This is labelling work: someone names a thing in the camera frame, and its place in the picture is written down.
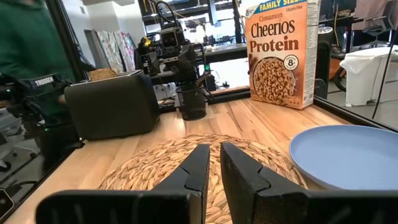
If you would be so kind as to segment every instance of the cereal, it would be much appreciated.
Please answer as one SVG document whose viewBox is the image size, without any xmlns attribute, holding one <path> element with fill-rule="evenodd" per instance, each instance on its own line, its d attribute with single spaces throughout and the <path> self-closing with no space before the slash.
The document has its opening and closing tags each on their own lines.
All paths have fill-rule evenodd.
<svg viewBox="0 0 398 224">
<path fill-rule="evenodd" d="M 251 97 L 303 109 L 313 101 L 319 0 L 264 0 L 246 11 Z"/>
</svg>

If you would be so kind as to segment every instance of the office chair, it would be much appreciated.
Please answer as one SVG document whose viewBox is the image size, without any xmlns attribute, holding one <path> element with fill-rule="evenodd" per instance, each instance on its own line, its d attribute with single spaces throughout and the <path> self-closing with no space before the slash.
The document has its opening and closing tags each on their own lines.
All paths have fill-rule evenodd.
<svg viewBox="0 0 398 224">
<path fill-rule="evenodd" d="M 392 13 L 394 12 L 394 7 L 396 4 L 397 0 L 390 0 L 387 2 L 386 7 L 384 8 L 384 12 L 382 16 L 379 17 L 373 17 L 373 18 L 366 18 L 364 21 L 365 22 L 369 22 L 369 21 L 373 21 L 373 22 L 378 22 L 381 21 L 381 25 L 375 25 L 372 27 L 368 27 L 362 30 L 362 32 L 364 34 L 369 34 L 372 35 L 373 37 L 376 37 L 375 41 L 372 41 L 370 43 L 364 44 L 362 46 L 360 46 L 360 50 L 362 50 L 362 48 L 365 45 L 370 45 L 369 48 L 373 48 L 373 47 L 377 47 L 378 44 L 387 44 L 387 42 L 385 41 L 380 41 L 379 40 L 379 35 L 383 34 L 385 32 L 390 32 L 394 26 L 391 22 L 391 17 L 392 17 Z"/>
</svg>

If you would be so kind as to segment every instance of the white trash bin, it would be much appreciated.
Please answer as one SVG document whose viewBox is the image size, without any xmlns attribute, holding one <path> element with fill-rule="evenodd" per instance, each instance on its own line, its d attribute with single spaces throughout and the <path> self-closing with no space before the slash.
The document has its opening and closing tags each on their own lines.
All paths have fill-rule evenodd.
<svg viewBox="0 0 398 224">
<path fill-rule="evenodd" d="M 397 49 L 398 46 L 394 46 L 391 60 L 398 59 Z M 340 66 L 347 71 L 347 106 L 361 106 L 377 100 L 389 51 L 389 47 L 377 47 L 346 54 Z M 385 82 L 392 80 L 398 80 L 398 66 L 390 63 Z"/>
</svg>

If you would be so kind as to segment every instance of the wooden countertop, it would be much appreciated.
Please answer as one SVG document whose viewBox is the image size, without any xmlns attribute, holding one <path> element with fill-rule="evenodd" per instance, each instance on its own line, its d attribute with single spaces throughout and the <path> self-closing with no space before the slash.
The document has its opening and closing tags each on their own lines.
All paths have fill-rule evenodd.
<svg viewBox="0 0 398 224">
<path fill-rule="evenodd" d="M 76 150 L 5 223 L 35 223 L 35 208 L 46 196 L 60 190 L 95 189 L 109 171 L 136 152 L 163 141 L 196 133 L 229 134 L 261 142 L 289 155 L 289 142 L 296 134 L 329 124 L 349 123 L 316 106 L 300 111 L 250 99 L 211 105 L 207 116 L 198 121 L 184 121 L 176 112 L 162 114 L 150 133 L 88 142 L 83 149 Z M 308 186 L 317 188 L 310 181 Z"/>
</svg>

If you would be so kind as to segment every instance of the blue plate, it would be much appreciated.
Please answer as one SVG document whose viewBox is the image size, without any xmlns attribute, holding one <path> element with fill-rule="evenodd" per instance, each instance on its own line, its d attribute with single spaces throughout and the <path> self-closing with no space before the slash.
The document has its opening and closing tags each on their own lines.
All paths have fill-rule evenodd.
<svg viewBox="0 0 398 224">
<path fill-rule="evenodd" d="M 290 142 L 297 169 L 328 189 L 398 190 L 398 134 L 354 125 L 321 126 Z"/>
</svg>

